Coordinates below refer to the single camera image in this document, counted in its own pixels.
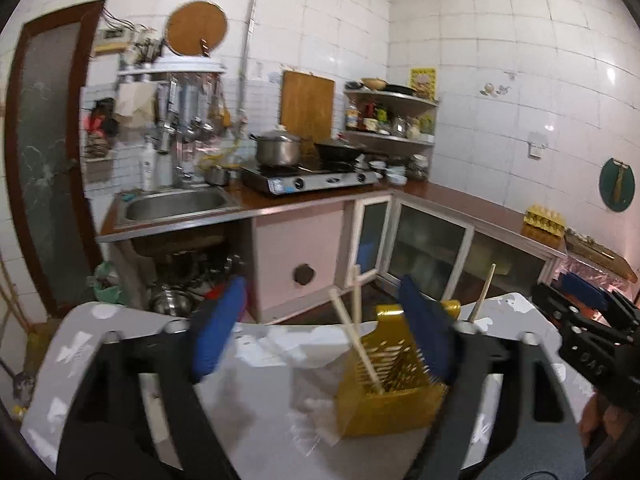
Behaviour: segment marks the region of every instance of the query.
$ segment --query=wooden bowl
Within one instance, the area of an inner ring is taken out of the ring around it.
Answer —
[[[363,77],[362,84],[369,90],[379,91],[386,86],[386,81],[375,77]]]

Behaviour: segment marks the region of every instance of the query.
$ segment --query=brown countertop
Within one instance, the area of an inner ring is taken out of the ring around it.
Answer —
[[[374,184],[373,186],[346,187],[273,197],[258,193],[244,186],[240,181],[234,181],[228,188],[228,192],[240,206],[238,209],[218,213],[203,213],[200,216],[188,219],[174,219],[146,224],[137,223],[120,227],[116,227],[116,219],[118,217],[118,208],[122,202],[120,196],[116,195],[105,216],[97,241],[104,243],[126,240],[128,238],[156,234],[157,232],[181,230],[197,225],[216,224],[241,218],[273,214],[292,208],[303,208],[313,202],[326,203],[356,200],[365,196],[392,192],[404,198],[424,200],[432,205],[448,209],[452,213],[460,213],[485,224],[503,229],[511,234],[526,237],[555,251],[566,253],[563,238],[558,238],[534,227],[527,226],[522,221],[522,213],[430,182],[409,181],[402,188],[391,187],[384,183]]]

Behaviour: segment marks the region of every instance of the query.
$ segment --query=pink cabinet panel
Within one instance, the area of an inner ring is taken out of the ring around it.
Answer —
[[[259,310],[286,303],[334,283],[343,202],[255,219],[254,259]],[[299,268],[299,281],[294,272]]]

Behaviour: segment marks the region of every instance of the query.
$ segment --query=metal basin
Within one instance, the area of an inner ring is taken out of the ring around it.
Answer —
[[[239,206],[229,194],[217,187],[177,189],[136,197],[120,208],[122,211],[120,220],[127,224],[155,222],[238,208]]]

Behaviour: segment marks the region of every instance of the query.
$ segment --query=yellow poster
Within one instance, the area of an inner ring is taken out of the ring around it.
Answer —
[[[409,86],[415,90],[415,94],[423,99],[435,101],[436,99],[436,69],[412,68],[409,78]]]

